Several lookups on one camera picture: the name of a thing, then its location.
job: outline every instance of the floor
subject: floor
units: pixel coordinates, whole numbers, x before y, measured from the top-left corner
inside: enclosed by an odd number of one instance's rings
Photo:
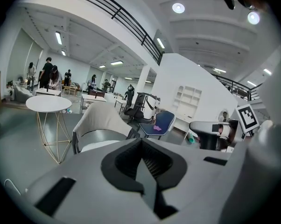
[[[77,102],[77,105],[74,103],[74,107],[71,107],[71,109],[76,112],[75,109],[78,108],[79,111],[79,106],[80,102]],[[63,114],[66,128],[71,138],[73,128],[82,117],[82,114],[75,112],[72,114]],[[131,126],[137,129],[136,124],[132,124]],[[48,142],[55,140],[56,117],[54,114],[47,116],[45,133],[49,139]],[[142,131],[139,131],[139,133],[141,137],[145,136]],[[64,137],[61,130],[58,135],[59,140]],[[79,148],[81,149],[89,143],[105,140],[124,140],[125,138],[124,135],[113,131],[98,130],[86,134],[79,143]],[[197,144],[190,144],[188,141],[183,140],[183,138],[184,135],[174,129],[165,136],[162,136],[161,140],[197,148]],[[60,146],[60,153],[63,153],[63,147],[65,146],[65,144]],[[65,160],[73,155],[70,144]],[[34,180],[57,165],[41,143],[36,113],[26,109],[0,108],[0,182],[4,183],[6,179],[11,179],[19,191],[23,193],[25,188]]]

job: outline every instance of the cable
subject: cable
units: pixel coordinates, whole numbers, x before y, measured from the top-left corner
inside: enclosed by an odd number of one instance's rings
[[[16,189],[16,191],[19,193],[19,195],[21,196],[21,193],[20,193],[20,191],[15,187],[15,185],[14,185],[14,183],[10,180],[10,179],[6,179],[5,180],[5,182],[4,182],[4,187],[6,186],[6,182],[7,181],[10,181],[11,182],[11,184],[13,185],[13,187]]]

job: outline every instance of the fluorescent light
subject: fluorescent light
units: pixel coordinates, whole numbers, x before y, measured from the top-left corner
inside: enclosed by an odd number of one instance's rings
[[[183,13],[185,11],[185,7],[181,3],[175,3],[172,9],[175,13]]]
[[[117,62],[112,62],[111,65],[120,65],[120,64],[123,64],[122,61],[117,61]]]
[[[61,39],[61,34],[59,32],[56,32],[56,38],[57,38],[57,42],[61,45],[62,39]]]
[[[266,72],[266,73],[268,73],[269,75],[271,75],[272,74],[272,72],[270,72],[269,70],[267,70],[267,69],[264,69],[264,71]]]
[[[257,86],[256,84],[254,84],[253,82],[248,81],[247,83],[253,85],[253,86]]]
[[[158,41],[159,45],[161,45],[161,48],[164,49],[165,47],[164,47],[163,43],[161,42],[160,38],[157,38],[157,41]]]
[[[217,70],[217,71],[220,71],[220,72],[226,73],[226,71],[224,71],[224,70],[220,70],[220,69],[217,69],[217,68],[214,68],[214,70]]]
[[[260,21],[260,17],[259,17],[259,15],[256,12],[250,12],[247,15],[247,19],[248,19],[249,23],[251,23],[253,25],[258,24],[259,21]]]

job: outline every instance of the white chair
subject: white chair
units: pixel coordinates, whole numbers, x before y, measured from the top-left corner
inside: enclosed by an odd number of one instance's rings
[[[92,103],[73,129],[72,146],[74,154],[81,152],[78,148],[78,142],[81,140],[81,137],[95,130],[112,130],[125,135],[126,139],[138,138],[140,136],[138,132],[121,119],[116,109],[110,104],[105,102]],[[104,141],[102,144],[96,143],[96,147],[113,142]]]

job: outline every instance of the white desk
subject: white desk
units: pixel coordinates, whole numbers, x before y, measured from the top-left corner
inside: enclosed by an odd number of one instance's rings
[[[84,105],[84,101],[86,102],[106,102],[106,99],[104,99],[103,97],[97,96],[95,98],[94,95],[86,95],[86,94],[81,94],[81,101],[80,101],[80,110],[79,113],[82,113],[83,111],[83,105]]]
[[[121,104],[120,111],[119,111],[119,114],[121,114],[122,106],[127,104],[127,100],[124,100],[124,99],[116,99],[116,103],[114,104],[114,107],[116,107],[117,102],[119,102],[119,103]]]
[[[71,101],[69,101],[65,98],[59,97],[59,96],[52,96],[52,95],[33,96],[26,101],[26,106],[30,110],[33,110],[33,111],[37,112],[37,122],[38,122],[39,132],[40,132],[40,136],[41,136],[43,146],[45,147],[47,152],[50,154],[50,156],[54,159],[54,161],[56,161],[58,164],[60,164],[62,162],[63,157],[66,153],[66,150],[68,149],[70,141],[71,141],[70,136],[69,136],[68,131],[67,131],[67,128],[66,128],[66,125],[65,125],[63,113],[62,113],[62,110],[68,109],[71,105],[72,105]],[[40,120],[40,115],[39,115],[40,112],[46,113],[43,127],[42,127],[41,120]],[[45,132],[44,132],[45,131],[46,118],[47,118],[48,113],[55,113],[55,116],[57,118],[56,141],[53,141],[53,142],[47,141],[47,138],[46,138]],[[60,114],[62,114],[64,128],[59,121]],[[64,134],[66,135],[67,140],[58,141],[58,127],[59,126],[62,128]],[[65,143],[65,142],[68,143],[68,144],[67,144],[67,147],[64,150],[64,153],[63,153],[62,157],[60,158],[59,151],[58,151],[58,143]],[[53,152],[50,148],[50,146],[52,146],[52,145],[56,146],[57,157],[53,154]]]
[[[36,90],[36,95],[37,94],[43,94],[43,95],[54,95],[54,96],[61,96],[61,91],[56,91],[56,90],[51,90],[48,89],[48,92],[46,91],[47,89],[45,88],[40,88],[38,90]]]

